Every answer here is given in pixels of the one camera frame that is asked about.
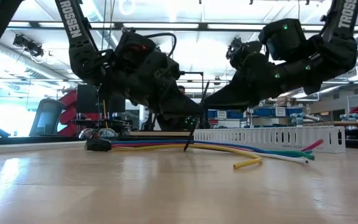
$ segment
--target wooden table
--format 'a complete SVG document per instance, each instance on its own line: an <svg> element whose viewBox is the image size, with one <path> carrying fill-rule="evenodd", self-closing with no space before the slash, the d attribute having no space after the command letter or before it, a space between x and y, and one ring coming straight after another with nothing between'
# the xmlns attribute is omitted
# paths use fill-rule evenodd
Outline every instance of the wooden table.
<svg viewBox="0 0 358 224"><path fill-rule="evenodd" d="M308 166L190 149L0 154L0 223L358 224L358 150Z"/></svg>

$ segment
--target blue bin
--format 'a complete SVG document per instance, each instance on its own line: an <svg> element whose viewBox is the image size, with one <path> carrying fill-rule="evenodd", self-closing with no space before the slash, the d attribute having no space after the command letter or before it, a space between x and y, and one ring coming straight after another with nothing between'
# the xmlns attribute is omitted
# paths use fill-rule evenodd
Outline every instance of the blue bin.
<svg viewBox="0 0 358 224"><path fill-rule="evenodd" d="M290 116L293 113L302 113L302 112L303 112L302 108L287 108L286 109L287 116Z"/></svg>
<svg viewBox="0 0 358 224"><path fill-rule="evenodd" d="M217 118L218 112L217 111L208 111L208 118Z"/></svg>
<svg viewBox="0 0 358 224"><path fill-rule="evenodd" d="M227 118L234 118L234 119L237 119L237 118L244 118L244 114L243 113L239 113L237 111L227 111L226 112L226 117Z"/></svg>
<svg viewBox="0 0 358 224"><path fill-rule="evenodd" d="M271 109L271 108L254 109L254 115L256 115L256 116L273 116L273 109Z"/></svg>

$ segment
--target person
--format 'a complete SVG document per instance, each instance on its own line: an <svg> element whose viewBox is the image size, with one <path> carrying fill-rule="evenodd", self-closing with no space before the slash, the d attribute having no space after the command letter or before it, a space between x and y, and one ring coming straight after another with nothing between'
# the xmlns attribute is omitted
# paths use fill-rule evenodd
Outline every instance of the person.
<svg viewBox="0 0 358 224"><path fill-rule="evenodd" d="M179 89L181 94L183 94L183 95L186 94L186 88L184 86L178 86L178 89Z"/></svg>

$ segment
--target wire bundle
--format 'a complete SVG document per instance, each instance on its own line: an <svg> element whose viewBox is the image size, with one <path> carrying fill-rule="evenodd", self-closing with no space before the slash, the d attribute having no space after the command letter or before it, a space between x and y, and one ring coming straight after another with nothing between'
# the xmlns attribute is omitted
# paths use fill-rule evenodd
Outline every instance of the wire bundle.
<svg viewBox="0 0 358 224"><path fill-rule="evenodd" d="M112 148L114 151L151 151L157 149L179 148L185 146L186 143L187 140L176 139L163 141L116 141L112 143ZM260 157L308 164L309 160L313 161L315 159L314 155L312 155L312 149L322 143L323 140L319 140L302 151L267 151L251 146L208 141L191 141L190 146L198 149L233 152L251 158L251 160L234 164L234 168L238 169L252 164L261 164L262 158Z"/></svg>

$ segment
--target blue wire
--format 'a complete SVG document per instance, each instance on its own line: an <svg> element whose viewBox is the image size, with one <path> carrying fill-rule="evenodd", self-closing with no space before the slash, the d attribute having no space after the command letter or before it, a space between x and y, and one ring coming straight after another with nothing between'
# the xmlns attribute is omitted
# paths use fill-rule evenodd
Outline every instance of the blue wire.
<svg viewBox="0 0 358 224"><path fill-rule="evenodd" d="M186 143L187 140L150 140L150 141L114 141L112 142L112 144L153 144L153 143ZM250 149L253 150L255 152L258 153L264 153L264 154L276 154L276 155L282 155L279 151L275 152L275 151L266 151L263 149L258 149L256 147L252 147L252 146L243 146L243 145L238 145L238 144L230 144L230 143L220 143L220 142L208 142L208 141L192 141L190 142L190 144L194 144L194 143L198 143L198 144L214 144L214 145L218 145L218 146L231 146L231 147L239 147L242 149ZM291 154L286 154L285 156L288 157L300 157L300 156L294 156Z"/></svg>

